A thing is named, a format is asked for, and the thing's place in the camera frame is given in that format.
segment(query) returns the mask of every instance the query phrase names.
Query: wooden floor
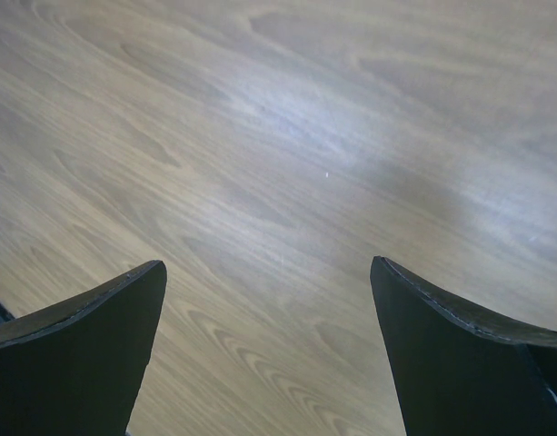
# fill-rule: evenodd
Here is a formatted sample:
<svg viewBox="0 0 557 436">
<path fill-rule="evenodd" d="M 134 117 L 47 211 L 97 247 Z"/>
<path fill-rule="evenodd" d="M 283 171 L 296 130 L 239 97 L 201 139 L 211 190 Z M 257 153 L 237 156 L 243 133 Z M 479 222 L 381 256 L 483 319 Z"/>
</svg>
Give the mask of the wooden floor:
<svg viewBox="0 0 557 436">
<path fill-rule="evenodd" d="M 377 254 L 557 330 L 557 0 L 0 0 L 0 299 L 165 261 L 135 436 L 404 434 Z"/>
</svg>

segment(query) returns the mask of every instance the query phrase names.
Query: black object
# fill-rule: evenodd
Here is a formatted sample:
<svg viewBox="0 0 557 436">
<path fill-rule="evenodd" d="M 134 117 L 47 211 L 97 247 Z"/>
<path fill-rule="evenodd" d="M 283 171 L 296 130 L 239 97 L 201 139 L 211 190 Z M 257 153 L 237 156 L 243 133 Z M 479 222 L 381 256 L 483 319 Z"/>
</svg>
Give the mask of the black object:
<svg viewBox="0 0 557 436">
<path fill-rule="evenodd" d="M 381 257 L 371 283 L 408 436 L 557 436 L 557 332 Z"/>
<path fill-rule="evenodd" d="M 153 261 L 16 320 L 0 304 L 0 436 L 124 435 L 165 283 Z"/>
</svg>

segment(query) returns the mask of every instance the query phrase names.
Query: dark corner object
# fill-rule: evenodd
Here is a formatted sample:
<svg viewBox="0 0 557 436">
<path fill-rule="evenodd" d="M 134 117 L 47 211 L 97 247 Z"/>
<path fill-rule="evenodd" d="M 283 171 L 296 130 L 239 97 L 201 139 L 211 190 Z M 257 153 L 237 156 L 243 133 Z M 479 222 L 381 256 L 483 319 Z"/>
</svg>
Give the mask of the dark corner object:
<svg viewBox="0 0 557 436">
<path fill-rule="evenodd" d="M 557 436 L 557 332 L 381 257 L 371 284 L 408 436 Z"/>
<path fill-rule="evenodd" d="M 125 435 L 166 280 L 152 261 L 22 318 L 0 304 L 0 436 Z"/>
</svg>

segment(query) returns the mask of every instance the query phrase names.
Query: wood grain pattern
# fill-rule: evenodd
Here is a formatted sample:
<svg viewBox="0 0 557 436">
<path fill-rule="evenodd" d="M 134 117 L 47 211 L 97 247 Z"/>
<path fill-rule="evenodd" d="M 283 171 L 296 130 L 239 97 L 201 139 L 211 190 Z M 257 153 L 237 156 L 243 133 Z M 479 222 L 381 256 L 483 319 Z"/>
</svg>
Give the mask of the wood grain pattern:
<svg viewBox="0 0 557 436">
<path fill-rule="evenodd" d="M 134 434 L 404 434 L 376 254 L 557 330 L 557 0 L 0 0 L 0 299 L 165 261 Z"/>
</svg>

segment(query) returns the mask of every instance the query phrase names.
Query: wooden surface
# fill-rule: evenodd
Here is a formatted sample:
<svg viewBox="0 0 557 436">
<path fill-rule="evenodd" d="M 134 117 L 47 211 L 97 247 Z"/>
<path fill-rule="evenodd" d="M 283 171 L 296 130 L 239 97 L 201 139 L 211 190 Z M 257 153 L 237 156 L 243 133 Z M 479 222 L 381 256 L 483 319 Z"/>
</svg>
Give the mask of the wooden surface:
<svg viewBox="0 0 557 436">
<path fill-rule="evenodd" d="M 0 0 L 0 299 L 165 261 L 135 436 L 404 434 L 376 254 L 557 329 L 557 0 Z"/>
</svg>

